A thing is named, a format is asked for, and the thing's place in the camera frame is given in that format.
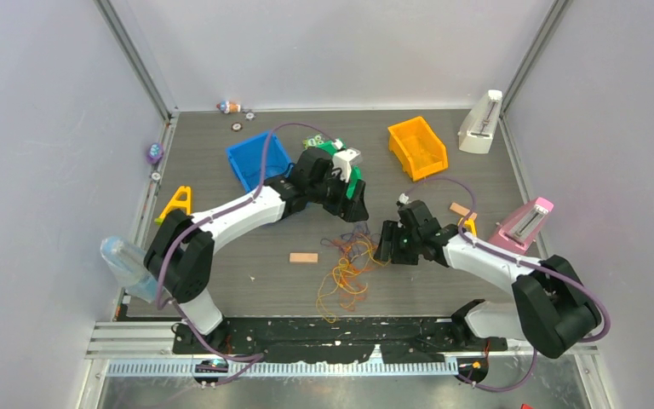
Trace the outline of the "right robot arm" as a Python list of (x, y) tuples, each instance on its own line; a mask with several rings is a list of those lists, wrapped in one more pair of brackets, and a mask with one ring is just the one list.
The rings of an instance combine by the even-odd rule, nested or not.
[(505, 251), (466, 228), (441, 225), (421, 200), (400, 204), (397, 219), (383, 222), (376, 259), (398, 265), (436, 262), (511, 297), (504, 303), (475, 299), (451, 315), (452, 338), (462, 349), (500, 337), (526, 341), (555, 359), (607, 321), (562, 256), (541, 260)]

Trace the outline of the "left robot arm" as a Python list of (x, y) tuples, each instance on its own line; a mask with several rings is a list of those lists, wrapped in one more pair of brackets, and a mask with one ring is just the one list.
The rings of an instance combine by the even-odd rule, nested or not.
[(366, 184), (358, 164), (361, 153), (343, 148), (331, 153), (309, 147), (286, 176), (266, 179), (243, 197), (187, 215), (172, 210), (157, 230), (144, 267), (174, 298), (196, 328), (194, 341), (204, 351), (220, 351), (227, 341), (223, 315), (207, 285), (213, 257), (225, 245), (261, 226), (303, 211), (309, 204), (323, 207), (345, 222), (364, 222)]

